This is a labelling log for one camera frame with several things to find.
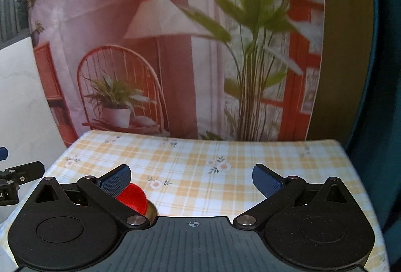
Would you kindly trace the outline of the printed room backdrop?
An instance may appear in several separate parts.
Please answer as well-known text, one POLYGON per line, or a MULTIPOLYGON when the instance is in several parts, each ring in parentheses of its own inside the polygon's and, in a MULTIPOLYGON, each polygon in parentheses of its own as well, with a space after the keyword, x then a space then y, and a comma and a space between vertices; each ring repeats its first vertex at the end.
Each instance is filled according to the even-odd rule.
POLYGON ((98 129, 303 141, 325 0, 28 0, 50 112, 71 145, 98 129))

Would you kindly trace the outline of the checkered floral tablecloth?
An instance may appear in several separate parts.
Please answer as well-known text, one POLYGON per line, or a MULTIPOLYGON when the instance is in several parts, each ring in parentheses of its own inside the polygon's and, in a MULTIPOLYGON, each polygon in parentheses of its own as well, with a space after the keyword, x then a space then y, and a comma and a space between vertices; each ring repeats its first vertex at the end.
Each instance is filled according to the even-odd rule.
POLYGON ((89 131, 35 180, 1 229, 2 271, 387 271, 365 189, 336 141, 245 143, 89 131), (129 229, 77 187, 121 164, 157 208, 129 229), (261 231, 233 226, 265 200, 263 164, 306 188, 261 231))

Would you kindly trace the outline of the teal curtain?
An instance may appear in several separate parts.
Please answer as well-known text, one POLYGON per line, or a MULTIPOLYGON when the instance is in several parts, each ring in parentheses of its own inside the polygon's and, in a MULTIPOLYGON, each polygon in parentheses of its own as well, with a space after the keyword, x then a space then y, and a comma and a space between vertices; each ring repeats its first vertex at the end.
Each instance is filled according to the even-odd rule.
POLYGON ((400 271, 400 0, 374 1, 374 42, 347 154, 367 191, 391 271, 400 271))

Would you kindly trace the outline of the green plate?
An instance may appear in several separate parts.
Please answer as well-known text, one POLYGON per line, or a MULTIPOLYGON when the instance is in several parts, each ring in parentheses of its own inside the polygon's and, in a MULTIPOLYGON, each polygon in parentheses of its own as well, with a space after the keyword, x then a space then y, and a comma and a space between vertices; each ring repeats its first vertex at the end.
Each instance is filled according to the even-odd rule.
POLYGON ((145 213, 145 217, 150 221, 150 225, 152 226, 158 217, 158 211, 156 206, 150 201, 147 201, 147 210, 145 213))

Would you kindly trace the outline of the red bowl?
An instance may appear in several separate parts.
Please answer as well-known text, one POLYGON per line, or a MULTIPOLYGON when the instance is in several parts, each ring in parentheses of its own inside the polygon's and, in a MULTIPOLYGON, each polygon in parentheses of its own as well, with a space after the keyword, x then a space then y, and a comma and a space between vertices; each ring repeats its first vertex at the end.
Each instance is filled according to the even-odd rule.
POLYGON ((143 189, 133 183, 130 183, 128 187, 117 196, 117 200, 141 215, 145 216, 147 212, 147 197, 143 189))

